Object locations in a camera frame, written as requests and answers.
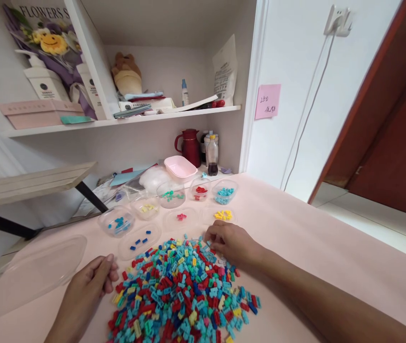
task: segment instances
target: plastic bottle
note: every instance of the plastic bottle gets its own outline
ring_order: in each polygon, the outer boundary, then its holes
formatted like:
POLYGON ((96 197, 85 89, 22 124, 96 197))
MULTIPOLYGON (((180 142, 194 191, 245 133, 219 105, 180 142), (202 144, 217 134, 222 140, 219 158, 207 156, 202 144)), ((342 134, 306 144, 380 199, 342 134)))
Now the plastic bottle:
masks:
POLYGON ((204 138, 206 135, 209 133, 208 130, 203 131, 203 135, 199 139, 199 142, 201 143, 201 162, 206 163, 206 145, 204 144, 204 138))
POLYGON ((190 105, 188 101, 188 91, 187 91, 187 84, 185 83, 185 79, 182 79, 182 106, 190 105))
POLYGON ((209 163, 208 163, 208 145, 209 145, 209 142, 211 141, 210 136, 213 135, 213 134, 214 134, 213 131, 209 130, 209 133, 203 139, 204 140, 204 146, 205 146, 205 152, 206 152, 206 167, 209 166, 209 163))
POLYGON ((208 145, 208 154, 206 156, 209 165, 208 165, 208 175, 215 176, 218 173, 218 146, 216 144, 216 136, 211 135, 209 137, 211 140, 208 145))
POLYGON ((15 50, 15 52, 30 56, 31 68, 25 69, 23 72, 41 100, 69 101, 60 77, 46 68, 38 54, 26 50, 15 50))
POLYGON ((95 88, 95 84, 93 83, 92 76, 90 75, 89 66, 85 61, 84 54, 81 54, 80 57, 82 58, 82 64, 78 64, 76 68, 82 78, 82 82, 84 83, 85 89, 89 94, 90 102, 92 103, 92 107, 95 110, 95 114, 98 118, 103 118, 104 111, 103 107, 101 106, 101 101, 99 100, 97 89, 95 88))

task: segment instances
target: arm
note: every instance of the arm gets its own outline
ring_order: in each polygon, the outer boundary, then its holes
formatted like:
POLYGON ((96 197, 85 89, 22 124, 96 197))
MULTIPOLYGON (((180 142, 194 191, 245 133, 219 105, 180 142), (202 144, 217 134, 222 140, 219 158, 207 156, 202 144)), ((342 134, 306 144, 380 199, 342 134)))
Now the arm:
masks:
POLYGON ((406 326, 262 247, 244 229, 215 221, 205 239, 229 262, 274 280, 328 341, 406 342, 406 326))
POLYGON ((57 318, 44 343, 77 343, 82 338, 100 299, 119 279, 114 255, 99 256, 77 272, 69 283, 57 318))

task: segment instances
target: wooden door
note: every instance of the wooden door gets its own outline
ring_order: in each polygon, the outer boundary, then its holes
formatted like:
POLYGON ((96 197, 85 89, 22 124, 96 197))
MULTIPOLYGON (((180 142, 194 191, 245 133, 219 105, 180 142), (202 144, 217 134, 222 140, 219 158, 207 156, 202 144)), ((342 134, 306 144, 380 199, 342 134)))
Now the wooden door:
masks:
POLYGON ((406 89, 347 188, 406 212, 406 89))

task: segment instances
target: wooden bench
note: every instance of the wooden bench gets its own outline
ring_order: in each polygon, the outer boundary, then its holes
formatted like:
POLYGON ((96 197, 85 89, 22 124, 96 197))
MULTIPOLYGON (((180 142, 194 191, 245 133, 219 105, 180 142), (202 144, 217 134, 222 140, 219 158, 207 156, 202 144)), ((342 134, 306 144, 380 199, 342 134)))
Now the wooden bench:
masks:
MULTIPOLYGON (((106 205, 82 181, 96 164, 88 162, 0 179, 0 205, 76 188, 97 209, 105 212, 106 205)), ((0 217, 0 230, 30 239, 42 229, 32 230, 0 217)))

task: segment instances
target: white plastic bag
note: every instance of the white plastic bag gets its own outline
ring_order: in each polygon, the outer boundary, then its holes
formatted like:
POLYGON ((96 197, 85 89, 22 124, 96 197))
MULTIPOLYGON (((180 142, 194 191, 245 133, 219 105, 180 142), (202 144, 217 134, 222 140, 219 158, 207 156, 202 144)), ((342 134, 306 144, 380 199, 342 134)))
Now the white plastic bag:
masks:
POLYGON ((238 60, 236 59, 235 35, 232 35, 225 45, 212 58, 216 73, 214 94, 225 100, 225 106, 233 106, 236 76, 238 75, 238 60))
POLYGON ((157 195, 157 187, 166 181, 170 181, 171 176, 166 171, 165 166, 157 165, 147 169, 139 179, 139 184, 143 186, 148 193, 157 195))

